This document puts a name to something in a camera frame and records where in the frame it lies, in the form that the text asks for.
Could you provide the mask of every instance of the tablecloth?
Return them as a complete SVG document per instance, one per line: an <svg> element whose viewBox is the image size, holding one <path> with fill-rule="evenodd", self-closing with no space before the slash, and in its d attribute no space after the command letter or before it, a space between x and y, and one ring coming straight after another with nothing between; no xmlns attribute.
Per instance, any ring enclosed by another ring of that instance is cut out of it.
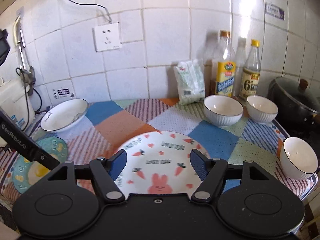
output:
<svg viewBox="0 0 320 240"><path fill-rule="evenodd" d="M302 181L284 175L279 154L288 134L276 121L265 125L255 123L249 118L245 107L240 121L225 128L218 128L206 120L203 103L181 106L176 98L94 103L76 126L59 133L45 133L39 127L41 117L36 116L34 124L28 129L35 130L32 138L62 138L68 145L68 160L73 160L75 164L89 163L97 156L109 158L128 139L161 130L188 135L201 143L211 157L228 160L230 164L253 160L301 199L318 181L316 174ZM20 196L12 182L13 165L18 155L17 152L0 153L0 203L9 209ZM225 190L239 183L239 180L227 181ZM79 180L78 184L92 190L90 181Z"/></svg>

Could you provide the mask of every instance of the yellow bottle cap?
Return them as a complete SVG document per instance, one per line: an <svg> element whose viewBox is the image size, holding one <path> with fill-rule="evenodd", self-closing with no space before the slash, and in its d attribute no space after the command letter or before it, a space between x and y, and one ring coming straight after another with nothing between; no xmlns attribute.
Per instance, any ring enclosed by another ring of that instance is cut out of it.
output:
<svg viewBox="0 0 320 240"><path fill-rule="evenodd" d="M220 37L230 38L230 31L220 31Z"/></svg>
<svg viewBox="0 0 320 240"><path fill-rule="evenodd" d="M251 46L259 47L260 46L260 41L252 39L251 40Z"/></svg>

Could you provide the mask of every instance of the white appliance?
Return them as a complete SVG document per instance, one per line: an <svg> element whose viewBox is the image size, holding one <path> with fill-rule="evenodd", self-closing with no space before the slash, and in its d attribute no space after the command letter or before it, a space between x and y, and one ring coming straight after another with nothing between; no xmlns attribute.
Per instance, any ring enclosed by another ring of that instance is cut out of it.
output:
<svg viewBox="0 0 320 240"><path fill-rule="evenodd" d="M21 129L29 126L35 117L28 94L27 102L29 106L29 122L25 90L21 78L16 78L0 85L0 107ZM0 137L0 147L5 147L6 144L6 141Z"/></svg>

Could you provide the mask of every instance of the white plate with rabbit design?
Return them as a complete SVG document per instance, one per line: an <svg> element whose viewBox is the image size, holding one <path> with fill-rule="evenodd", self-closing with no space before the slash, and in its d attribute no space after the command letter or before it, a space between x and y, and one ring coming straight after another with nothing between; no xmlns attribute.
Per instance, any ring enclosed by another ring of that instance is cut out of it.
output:
<svg viewBox="0 0 320 240"><path fill-rule="evenodd" d="M190 152L207 151L192 138L176 132L149 132L119 147L127 152L127 164L116 184L127 198L138 194L193 194L201 180L190 163Z"/></svg>

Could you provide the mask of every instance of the cooking pot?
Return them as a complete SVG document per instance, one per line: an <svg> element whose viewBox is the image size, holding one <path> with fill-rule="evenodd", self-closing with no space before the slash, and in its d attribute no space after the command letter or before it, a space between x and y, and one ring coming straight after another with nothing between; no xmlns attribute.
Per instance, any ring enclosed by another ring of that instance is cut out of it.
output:
<svg viewBox="0 0 320 240"><path fill-rule="evenodd" d="M270 83L268 98L278 106L276 119L280 123L300 129L309 129L314 124L314 117L320 113L320 103L306 90L307 86L304 79L298 85L284 77L277 77Z"/></svg>

